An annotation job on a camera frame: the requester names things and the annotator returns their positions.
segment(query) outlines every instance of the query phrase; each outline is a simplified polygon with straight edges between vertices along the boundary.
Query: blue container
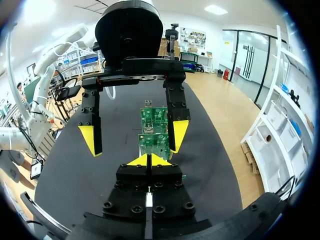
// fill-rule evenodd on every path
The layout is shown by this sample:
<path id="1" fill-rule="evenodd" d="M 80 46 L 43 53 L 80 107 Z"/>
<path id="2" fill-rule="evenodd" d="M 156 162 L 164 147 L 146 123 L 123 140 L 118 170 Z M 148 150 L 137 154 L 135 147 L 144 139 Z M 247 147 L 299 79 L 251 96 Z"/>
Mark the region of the blue container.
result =
<path id="1" fill-rule="evenodd" d="M 82 61 L 80 62 L 81 65 L 87 64 L 87 63 L 88 63 L 87 60 L 82 60 Z"/>
<path id="2" fill-rule="evenodd" d="M 289 94 L 289 89 L 288 89 L 288 87 L 286 86 L 286 85 L 284 85 L 284 84 L 280 84 L 279 85 L 279 88 L 281 88 L 282 89 L 282 91 L 284 91 L 286 94 Z"/>
<path id="3" fill-rule="evenodd" d="M 91 57 L 91 58 L 86 59 L 86 62 L 89 64 L 89 63 L 93 63 L 93 62 L 95 62 L 97 60 L 98 60 L 98 57 L 95 56 L 95 57 Z"/>
<path id="4" fill-rule="evenodd" d="M 296 133 L 298 134 L 299 137 L 301 137 L 301 130 L 298 126 L 298 124 L 296 124 L 295 121 L 293 121 L 292 119 L 290 119 L 290 123 L 292 124 L 294 130 L 296 131 Z"/>

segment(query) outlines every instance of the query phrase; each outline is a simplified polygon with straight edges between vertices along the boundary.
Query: red fire extinguisher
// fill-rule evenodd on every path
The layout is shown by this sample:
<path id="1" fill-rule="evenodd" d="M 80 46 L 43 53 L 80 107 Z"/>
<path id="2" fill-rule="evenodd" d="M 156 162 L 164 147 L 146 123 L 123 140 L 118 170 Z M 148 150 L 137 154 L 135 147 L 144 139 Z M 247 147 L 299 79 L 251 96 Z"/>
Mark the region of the red fire extinguisher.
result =
<path id="1" fill-rule="evenodd" d="M 229 70 L 226 69 L 226 70 L 224 71 L 224 74 L 223 74 L 223 79 L 224 79 L 224 80 L 228 80 L 228 76 L 229 76 Z"/>

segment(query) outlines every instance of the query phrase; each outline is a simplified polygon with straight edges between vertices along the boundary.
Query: storage rack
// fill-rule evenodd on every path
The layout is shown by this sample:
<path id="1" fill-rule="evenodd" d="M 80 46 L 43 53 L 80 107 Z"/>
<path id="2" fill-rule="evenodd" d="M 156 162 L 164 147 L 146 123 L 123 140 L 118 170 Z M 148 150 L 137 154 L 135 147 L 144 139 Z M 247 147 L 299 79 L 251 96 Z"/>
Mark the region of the storage rack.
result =
<path id="1" fill-rule="evenodd" d="M 56 68 L 62 73 L 64 79 L 67 80 L 75 76 L 83 76 L 84 74 L 96 72 L 98 60 L 85 62 L 87 59 L 96 56 L 97 54 L 95 53 L 86 53 L 80 51 L 74 46 L 71 46 L 68 51 L 58 58 L 58 60 L 55 62 L 55 65 Z"/>
<path id="2" fill-rule="evenodd" d="M 301 62 L 301 60 L 293 53 L 282 47 L 281 30 L 278 25 L 276 28 L 277 57 L 270 90 L 257 118 L 244 138 L 241 140 L 241 144 L 245 142 L 248 144 L 259 168 L 265 192 L 276 192 L 281 185 L 285 183 L 285 181 L 292 176 L 295 176 L 295 178 L 291 179 L 290 185 L 288 184 L 288 186 L 284 188 L 284 192 L 281 195 L 281 199 L 284 200 L 288 198 L 291 186 L 293 186 L 291 194 L 293 194 L 301 186 L 301 179 L 308 166 L 307 154 L 305 152 L 305 148 L 303 148 L 303 144 L 305 145 L 307 151 L 310 152 L 313 147 L 314 136 L 301 109 L 286 92 L 276 85 L 282 54 L 285 55 L 289 60 L 290 68 L 297 68 L 308 78 L 311 76 L 309 70 Z M 281 100 L 286 106 L 288 115 L 294 119 L 294 122 L 297 123 L 301 131 L 301 138 L 298 138 L 298 142 L 295 143 L 289 151 L 286 149 L 283 138 L 281 137 L 284 128 L 282 127 L 281 129 L 276 130 L 269 121 L 267 115 L 265 115 L 265 110 L 270 105 L 273 93 L 277 93 L 279 95 L 279 100 Z M 289 121 L 287 121 L 286 124 L 291 129 L 294 129 Z M 261 126 L 266 126 L 268 134 L 272 136 L 272 145 L 267 143 L 265 146 L 268 146 L 268 148 L 263 148 L 264 150 L 257 149 L 257 147 L 255 147 L 253 144 L 253 140 L 256 135 L 260 135 L 259 128 Z M 268 166 L 276 168 L 273 169 L 273 174 L 270 174 Z"/>
<path id="3" fill-rule="evenodd" d="M 183 59 L 183 56 L 185 56 L 185 57 L 190 57 L 191 56 L 191 57 L 193 57 L 193 60 Z M 198 63 L 198 55 L 195 54 L 195 53 L 183 52 L 182 51 L 182 52 L 180 52 L 180 61 L 182 62 L 183 69 L 186 72 L 194 73 L 196 71 L 195 64 Z"/>

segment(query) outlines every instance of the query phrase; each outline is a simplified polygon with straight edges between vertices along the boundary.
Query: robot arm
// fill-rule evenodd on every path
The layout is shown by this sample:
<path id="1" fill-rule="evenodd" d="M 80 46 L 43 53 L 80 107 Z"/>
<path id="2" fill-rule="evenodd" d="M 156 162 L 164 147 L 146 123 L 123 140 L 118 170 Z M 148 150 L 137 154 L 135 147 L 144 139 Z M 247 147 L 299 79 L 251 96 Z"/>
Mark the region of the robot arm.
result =
<path id="1" fill-rule="evenodd" d="M 62 38 L 56 41 L 53 44 L 53 47 L 40 58 L 34 69 L 35 74 L 41 77 L 40 81 L 35 87 L 33 95 L 34 104 L 32 104 L 31 112 L 35 113 L 29 114 L 24 109 L 24 106 L 21 106 L 22 112 L 26 113 L 24 117 L 27 127 L 26 132 L 30 136 L 37 150 L 41 152 L 44 157 L 49 154 L 50 149 L 55 142 L 52 136 L 50 136 L 48 133 L 48 130 L 53 123 L 54 114 L 46 109 L 50 82 L 56 71 L 53 63 L 60 55 L 69 49 L 71 43 L 81 39 L 87 33 L 87 31 L 88 28 L 86 25 L 78 25 L 71 33 L 64 35 Z M 11 66 L 8 68 L 8 70 L 9 74 L 13 75 Z M 18 92 L 15 84 L 11 85 L 10 87 L 12 93 Z M 0 127 L 0 149 L 22 150 L 31 155 L 36 154 L 26 137 L 16 127 Z"/>

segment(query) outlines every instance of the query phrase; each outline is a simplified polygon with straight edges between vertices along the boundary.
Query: white ceiling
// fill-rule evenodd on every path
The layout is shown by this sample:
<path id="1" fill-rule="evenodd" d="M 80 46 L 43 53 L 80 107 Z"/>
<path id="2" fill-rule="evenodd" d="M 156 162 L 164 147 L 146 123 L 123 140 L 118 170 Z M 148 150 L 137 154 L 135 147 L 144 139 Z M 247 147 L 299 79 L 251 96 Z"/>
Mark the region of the white ceiling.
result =
<path id="1" fill-rule="evenodd" d="M 12 34 L 12 55 L 13 65 L 17 66 L 24 60 L 34 56 L 33 49 L 38 46 L 54 42 L 58 36 L 52 36 L 52 32 L 65 27 L 73 27 L 80 23 L 93 24 L 105 10 L 103 4 L 96 0 L 53 0 L 56 9 L 53 16 L 45 21 L 29 25 L 25 21 L 24 12 L 17 20 L 18 25 Z M 118 2 L 117 0 L 100 0 L 110 6 Z M 274 28 L 279 24 L 282 29 L 286 25 L 281 18 L 281 14 L 268 0 L 152 0 L 158 11 L 171 11 L 183 14 L 199 16 L 210 19 L 214 22 L 228 24 L 250 24 Z M 206 12 L 204 8 L 210 4 L 215 4 L 228 11 L 225 15 L 214 15 Z M 81 9 L 88 6 L 90 10 Z M 0 73 L 4 70 L 5 56 L 0 56 Z"/>

